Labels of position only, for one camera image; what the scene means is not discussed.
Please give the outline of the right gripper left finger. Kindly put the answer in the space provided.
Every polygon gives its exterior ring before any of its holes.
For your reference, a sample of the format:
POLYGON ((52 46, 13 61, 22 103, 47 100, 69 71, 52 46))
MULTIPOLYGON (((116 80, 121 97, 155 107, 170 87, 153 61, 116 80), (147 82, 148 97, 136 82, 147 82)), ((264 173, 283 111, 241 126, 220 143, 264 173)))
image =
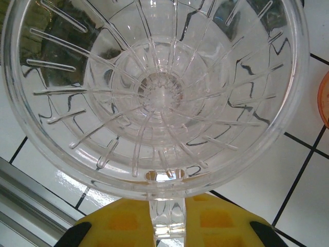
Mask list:
POLYGON ((58 247, 155 247, 147 201, 119 199, 81 218, 58 247))

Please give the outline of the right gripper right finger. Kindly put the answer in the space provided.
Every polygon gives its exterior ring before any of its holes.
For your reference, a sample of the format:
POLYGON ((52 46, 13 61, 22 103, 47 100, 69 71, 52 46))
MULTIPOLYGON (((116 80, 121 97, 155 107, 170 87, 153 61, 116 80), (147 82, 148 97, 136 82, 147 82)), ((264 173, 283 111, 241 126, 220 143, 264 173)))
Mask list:
POLYGON ((184 247, 282 247, 282 239, 263 218, 212 195, 185 199, 184 247))

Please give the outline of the clear plastic coffee dripper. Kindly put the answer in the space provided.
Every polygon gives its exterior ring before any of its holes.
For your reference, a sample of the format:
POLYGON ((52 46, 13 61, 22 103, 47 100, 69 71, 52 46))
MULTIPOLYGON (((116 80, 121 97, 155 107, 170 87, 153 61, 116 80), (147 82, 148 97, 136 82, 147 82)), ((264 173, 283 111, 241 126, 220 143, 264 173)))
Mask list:
POLYGON ((0 0, 8 99, 60 171, 147 201, 155 247, 185 199, 283 133, 308 66, 304 0, 0 0))

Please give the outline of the orange transparent pitcher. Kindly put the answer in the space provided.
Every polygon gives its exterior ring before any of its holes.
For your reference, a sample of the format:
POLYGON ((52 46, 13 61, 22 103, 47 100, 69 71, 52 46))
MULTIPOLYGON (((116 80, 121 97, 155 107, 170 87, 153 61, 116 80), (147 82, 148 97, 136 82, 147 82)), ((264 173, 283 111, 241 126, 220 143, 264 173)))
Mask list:
POLYGON ((317 106, 324 125, 329 129, 329 71, 325 74, 319 85, 317 106))

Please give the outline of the aluminium frame rail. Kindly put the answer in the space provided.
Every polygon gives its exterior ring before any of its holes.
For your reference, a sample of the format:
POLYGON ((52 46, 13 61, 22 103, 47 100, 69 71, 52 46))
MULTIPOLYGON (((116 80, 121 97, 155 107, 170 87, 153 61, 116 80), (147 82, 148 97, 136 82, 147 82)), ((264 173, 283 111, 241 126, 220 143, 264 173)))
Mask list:
POLYGON ((53 247, 84 216, 0 157, 0 247, 53 247))

